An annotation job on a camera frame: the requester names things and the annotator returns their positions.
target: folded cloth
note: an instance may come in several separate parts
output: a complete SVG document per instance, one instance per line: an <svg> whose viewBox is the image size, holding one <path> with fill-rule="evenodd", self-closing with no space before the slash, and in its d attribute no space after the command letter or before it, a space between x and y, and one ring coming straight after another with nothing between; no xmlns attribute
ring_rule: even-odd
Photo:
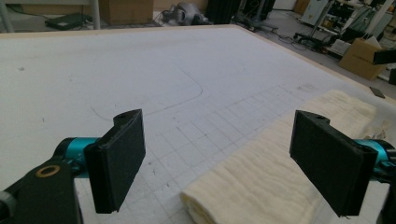
<svg viewBox="0 0 396 224"><path fill-rule="evenodd" d="M361 138L375 107L341 91L301 106L351 138ZM180 199L198 224L312 223L323 200L290 158L294 113L235 151L182 190Z"/></svg>

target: table surface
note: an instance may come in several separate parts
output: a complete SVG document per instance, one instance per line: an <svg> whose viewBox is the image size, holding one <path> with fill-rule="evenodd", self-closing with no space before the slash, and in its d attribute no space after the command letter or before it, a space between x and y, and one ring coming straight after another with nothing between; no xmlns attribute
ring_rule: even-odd
<svg viewBox="0 0 396 224"><path fill-rule="evenodd" d="M235 26L0 38L0 189L64 138L102 136L117 114L143 109L147 156L120 213L96 215L89 181L76 180L85 223L192 223L181 189L326 91L381 108L377 123L394 120L395 106L360 84ZM373 188L379 199L369 203L381 206L387 187ZM373 223L377 212L347 220L329 211L316 223Z"/></svg>

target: machine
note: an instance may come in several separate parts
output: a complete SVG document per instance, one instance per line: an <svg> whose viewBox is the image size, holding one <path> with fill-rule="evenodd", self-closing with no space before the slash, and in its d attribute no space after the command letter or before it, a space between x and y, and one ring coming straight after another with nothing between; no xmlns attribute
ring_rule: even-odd
<svg viewBox="0 0 396 224"><path fill-rule="evenodd" d="M339 217L359 215L369 181L390 184L377 223L396 223L396 149L391 144L352 140L329 119L297 110L290 156Z"/></svg>
<svg viewBox="0 0 396 224"><path fill-rule="evenodd" d="M163 22L170 25L209 25L206 18L193 3L181 2L177 6L171 6L163 12Z"/></svg>
<svg viewBox="0 0 396 224"><path fill-rule="evenodd" d="M66 138L53 156L0 191L1 224L83 223L74 178L89 178L96 213L119 211L146 155L140 109L101 138Z"/></svg>

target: beige towel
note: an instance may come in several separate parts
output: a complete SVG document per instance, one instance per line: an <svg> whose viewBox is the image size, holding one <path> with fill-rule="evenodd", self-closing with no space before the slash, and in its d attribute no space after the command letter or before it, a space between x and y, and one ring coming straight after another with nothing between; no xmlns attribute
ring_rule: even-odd
<svg viewBox="0 0 396 224"><path fill-rule="evenodd" d="M375 116L375 108L341 91L330 91L300 109L320 114L351 138ZM290 158L294 113L275 121L180 198L196 223L311 223L322 197Z"/></svg>

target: white table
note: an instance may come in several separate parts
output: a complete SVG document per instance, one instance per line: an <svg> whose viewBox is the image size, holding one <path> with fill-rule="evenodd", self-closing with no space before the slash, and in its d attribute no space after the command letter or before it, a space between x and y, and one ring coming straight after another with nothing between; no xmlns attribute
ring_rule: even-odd
<svg viewBox="0 0 396 224"><path fill-rule="evenodd" d="M115 115L143 108L147 156L120 213L96 215L89 181L76 181L86 223L191 223L181 189L323 92L345 91L394 120L394 105L359 84L235 26L0 38L0 189L64 138L102 136ZM387 187L373 188L377 206ZM326 223L368 223L373 212L323 213Z"/></svg>

